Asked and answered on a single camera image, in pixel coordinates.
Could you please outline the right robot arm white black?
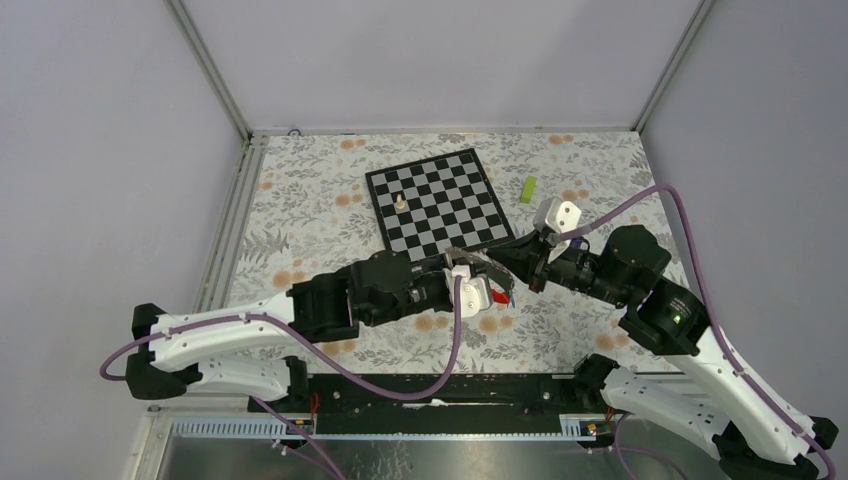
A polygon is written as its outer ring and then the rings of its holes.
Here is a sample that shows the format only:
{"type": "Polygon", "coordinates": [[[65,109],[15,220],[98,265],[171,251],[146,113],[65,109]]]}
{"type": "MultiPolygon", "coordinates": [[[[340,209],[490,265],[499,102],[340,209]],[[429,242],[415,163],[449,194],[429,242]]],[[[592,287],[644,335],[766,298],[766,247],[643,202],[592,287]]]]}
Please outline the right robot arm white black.
{"type": "Polygon", "coordinates": [[[528,288],[549,283],[624,311],[620,328],[641,347],[665,358],[708,395],[695,401],[637,376],[599,354],[578,363],[575,402],[597,412],[605,405],[634,414],[687,440],[716,460],[731,479],[816,479],[809,454],[832,446],[838,429],[783,400],[774,411],[743,378],[747,366],[733,348],[723,350],[702,301],[664,277],[671,260],[642,225],[618,227],[601,253],[569,247],[556,259],[534,232],[488,250],[528,288]]]}

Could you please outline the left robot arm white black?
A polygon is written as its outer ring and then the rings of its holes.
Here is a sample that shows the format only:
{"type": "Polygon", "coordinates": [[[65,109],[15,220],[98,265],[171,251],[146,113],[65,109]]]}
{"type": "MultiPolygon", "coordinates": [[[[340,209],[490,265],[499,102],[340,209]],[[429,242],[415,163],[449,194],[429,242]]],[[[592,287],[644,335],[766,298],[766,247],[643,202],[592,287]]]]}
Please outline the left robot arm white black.
{"type": "Polygon", "coordinates": [[[284,370],[239,360],[234,352],[294,339],[353,383],[386,398],[413,401],[435,394],[447,382],[458,357],[453,347],[444,373],[419,392],[390,391],[359,377],[320,346],[355,338],[361,326],[376,327],[426,310],[450,311],[454,332],[463,319],[489,301],[486,280],[469,265],[447,257],[411,262],[381,251],[333,273],[294,284],[285,293],[254,303],[195,314],[168,314],[152,303],[136,307],[134,340],[126,355],[125,381],[132,396],[168,399],[191,389],[242,393],[275,400],[296,411],[309,401],[310,385],[298,367],[284,370]]]}

